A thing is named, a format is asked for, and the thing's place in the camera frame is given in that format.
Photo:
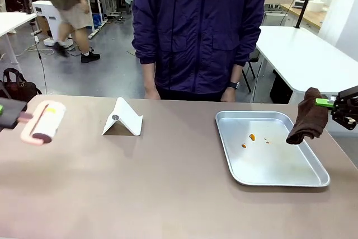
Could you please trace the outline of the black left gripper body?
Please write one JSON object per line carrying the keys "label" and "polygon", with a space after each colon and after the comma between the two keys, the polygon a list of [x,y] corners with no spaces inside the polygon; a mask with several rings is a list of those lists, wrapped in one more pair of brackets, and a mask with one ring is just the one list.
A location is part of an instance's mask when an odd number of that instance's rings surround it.
{"label": "black left gripper body", "polygon": [[14,129],[20,114],[27,109],[27,102],[1,97],[1,105],[4,107],[1,114],[1,130]]}

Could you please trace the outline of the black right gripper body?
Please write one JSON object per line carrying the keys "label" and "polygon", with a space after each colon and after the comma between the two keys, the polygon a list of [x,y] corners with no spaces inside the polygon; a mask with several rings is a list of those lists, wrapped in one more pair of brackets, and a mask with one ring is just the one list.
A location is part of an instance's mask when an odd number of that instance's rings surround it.
{"label": "black right gripper body", "polygon": [[331,111],[332,119],[340,126],[353,130],[357,126],[357,86],[338,93]]}

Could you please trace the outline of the person's left hand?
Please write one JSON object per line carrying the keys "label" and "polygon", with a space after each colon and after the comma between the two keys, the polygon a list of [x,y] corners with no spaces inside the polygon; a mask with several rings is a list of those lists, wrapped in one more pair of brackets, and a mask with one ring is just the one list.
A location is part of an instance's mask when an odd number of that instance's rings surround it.
{"label": "person's left hand", "polygon": [[220,101],[221,102],[235,102],[235,98],[236,98],[235,89],[228,87],[224,91]]}

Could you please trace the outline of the person's right hand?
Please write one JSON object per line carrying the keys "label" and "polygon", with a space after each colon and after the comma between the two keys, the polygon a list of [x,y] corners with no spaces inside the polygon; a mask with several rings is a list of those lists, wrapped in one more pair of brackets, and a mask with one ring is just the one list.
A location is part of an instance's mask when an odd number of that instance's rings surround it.
{"label": "person's right hand", "polygon": [[160,100],[160,94],[155,85],[145,86],[145,98],[150,100]]}

